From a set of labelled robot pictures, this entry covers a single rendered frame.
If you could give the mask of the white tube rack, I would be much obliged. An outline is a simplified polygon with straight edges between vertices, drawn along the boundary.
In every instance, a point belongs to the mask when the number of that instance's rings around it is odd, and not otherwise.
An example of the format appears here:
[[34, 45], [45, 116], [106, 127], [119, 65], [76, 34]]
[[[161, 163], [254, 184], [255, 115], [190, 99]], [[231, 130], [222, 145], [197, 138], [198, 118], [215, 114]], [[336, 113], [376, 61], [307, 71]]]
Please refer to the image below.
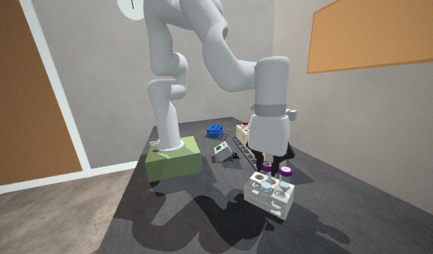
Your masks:
[[[271, 192], [265, 192], [261, 189], [261, 180], [256, 179], [256, 176], [261, 174], [255, 172], [244, 185], [245, 200], [285, 220], [293, 202], [295, 186], [290, 184], [289, 190], [283, 190], [279, 187], [279, 180], [276, 179], [276, 184], [271, 185]], [[285, 198], [278, 196], [278, 191], [284, 193]], [[262, 194], [268, 197], [265, 198]]]

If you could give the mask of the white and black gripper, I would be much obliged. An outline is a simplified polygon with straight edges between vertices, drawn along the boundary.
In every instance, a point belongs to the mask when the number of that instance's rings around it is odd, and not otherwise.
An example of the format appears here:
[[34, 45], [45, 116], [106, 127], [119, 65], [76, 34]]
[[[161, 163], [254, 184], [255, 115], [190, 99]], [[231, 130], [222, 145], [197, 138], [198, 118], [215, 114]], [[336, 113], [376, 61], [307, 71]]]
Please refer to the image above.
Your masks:
[[261, 170], [261, 163], [264, 161], [262, 153], [273, 155], [271, 176], [275, 176], [282, 161], [295, 157], [290, 146], [288, 115], [267, 117], [252, 114], [246, 147], [255, 155], [257, 171]]

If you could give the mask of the blue tube rack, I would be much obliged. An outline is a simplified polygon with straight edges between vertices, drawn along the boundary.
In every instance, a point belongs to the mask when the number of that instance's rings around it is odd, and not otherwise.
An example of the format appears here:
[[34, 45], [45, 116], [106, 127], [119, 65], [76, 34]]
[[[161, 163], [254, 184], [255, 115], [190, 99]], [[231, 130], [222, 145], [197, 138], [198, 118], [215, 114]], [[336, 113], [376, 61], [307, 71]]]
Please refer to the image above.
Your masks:
[[223, 133], [223, 126], [212, 125], [209, 129], [207, 130], [208, 138], [219, 138]]

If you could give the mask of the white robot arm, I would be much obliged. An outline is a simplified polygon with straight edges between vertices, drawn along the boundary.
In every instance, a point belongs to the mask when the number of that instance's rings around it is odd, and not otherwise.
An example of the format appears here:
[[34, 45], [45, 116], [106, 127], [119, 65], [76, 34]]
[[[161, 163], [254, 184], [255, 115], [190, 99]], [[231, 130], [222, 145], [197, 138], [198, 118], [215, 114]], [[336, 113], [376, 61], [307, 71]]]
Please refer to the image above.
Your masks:
[[147, 86], [159, 135], [159, 140], [150, 142], [150, 146], [157, 146], [160, 152], [174, 152], [184, 146], [176, 109], [170, 101], [186, 95], [188, 63], [182, 54], [172, 51], [172, 36], [166, 24], [194, 30], [203, 44], [204, 64], [223, 90], [255, 89], [255, 103], [251, 105], [255, 115], [286, 114], [289, 121], [297, 118], [297, 110], [286, 109], [289, 58], [237, 60], [223, 40], [228, 34], [228, 24], [220, 0], [143, 0], [143, 14], [148, 30], [150, 69], [155, 75], [172, 76], [172, 79], [152, 80]]

